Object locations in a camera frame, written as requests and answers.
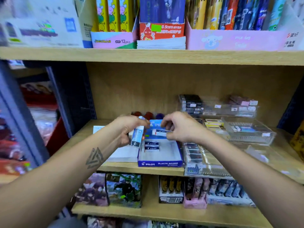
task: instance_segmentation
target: triangle tattoo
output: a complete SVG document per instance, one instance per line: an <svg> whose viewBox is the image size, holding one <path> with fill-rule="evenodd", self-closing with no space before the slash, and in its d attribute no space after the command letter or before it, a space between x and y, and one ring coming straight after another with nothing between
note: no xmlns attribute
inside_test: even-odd
<svg viewBox="0 0 304 228"><path fill-rule="evenodd" d="M103 156L100 151L100 149L97 147L96 149L93 148L90 156L87 159L87 162L85 163L88 166L88 169L99 167L101 166L103 161Z"/></svg>

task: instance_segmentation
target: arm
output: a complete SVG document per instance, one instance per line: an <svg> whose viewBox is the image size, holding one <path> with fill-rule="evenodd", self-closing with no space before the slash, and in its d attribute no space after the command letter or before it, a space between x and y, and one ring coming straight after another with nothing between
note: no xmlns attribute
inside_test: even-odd
<svg viewBox="0 0 304 228"><path fill-rule="evenodd" d="M47 227L78 188L147 120L122 116L95 134L0 188L0 227Z"/></svg>
<svg viewBox="0 0 304 228"><path fill-rule="evenodd" d="M211 132L188 114L174 112L161 124L173 130L168 139L194 142L211 152L243 185L273 227L303 227L304 187L241 151Z"/></svg>

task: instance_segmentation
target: hand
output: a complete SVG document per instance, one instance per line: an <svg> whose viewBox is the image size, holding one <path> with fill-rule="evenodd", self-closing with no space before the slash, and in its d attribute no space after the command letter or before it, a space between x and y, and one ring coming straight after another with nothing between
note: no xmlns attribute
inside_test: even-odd
<svg viewBox="0 0 304 228"><path fill-rule="evenodd" d="M119 129L121 134L119 137L119 147L126 146L130 143L128 133L134 130L138 126L144 126L145 128L150 128L150 122L146 119L139 119L137 116L133 115L122 115L113 121Z"/></svg>
<svg viewBox="0 0 304 228"><path fill-rule="evenodd" d="M173 112L164 117L161 127L173 132L167 133L168 140L198 143L205 128L186 112Z"/></svg>

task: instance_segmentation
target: left arm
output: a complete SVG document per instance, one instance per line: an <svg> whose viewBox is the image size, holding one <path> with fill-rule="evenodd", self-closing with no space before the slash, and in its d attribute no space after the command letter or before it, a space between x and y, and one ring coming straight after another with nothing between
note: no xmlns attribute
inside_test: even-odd
<svg viewBox="0 0 304 228"><path fill-rule="evenodd" d="M47 227L78 188L147 120L122 116L47 163L0 188L0 227Z"/></svg>

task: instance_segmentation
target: green sticker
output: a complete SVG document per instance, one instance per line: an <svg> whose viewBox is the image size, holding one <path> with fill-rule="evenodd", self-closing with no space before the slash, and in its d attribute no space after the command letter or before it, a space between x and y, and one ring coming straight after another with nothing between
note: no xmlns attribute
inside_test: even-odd
<svg viewBox="0 0 304 228"><path fill-rule="evenodd" d="M151 24L151 31L161 32L161 25Z"/></svg>

